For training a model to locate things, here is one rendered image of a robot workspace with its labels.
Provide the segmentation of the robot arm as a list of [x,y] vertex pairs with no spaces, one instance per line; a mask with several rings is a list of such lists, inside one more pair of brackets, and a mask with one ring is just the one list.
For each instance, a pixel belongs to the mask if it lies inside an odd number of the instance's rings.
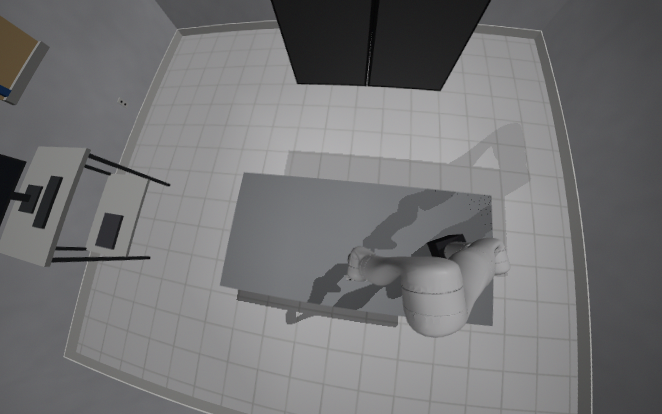
[[505,245],[497,238],[451,242],[444,255],[447,259],[379,258],[368,248],[357,246],[351,251],[347,274],[354,281],[366,279],[385,286],[402,273],[403,308],[409,326],[423,336],[444,337],[466,324],[475,301],[494,275],[510,270]]

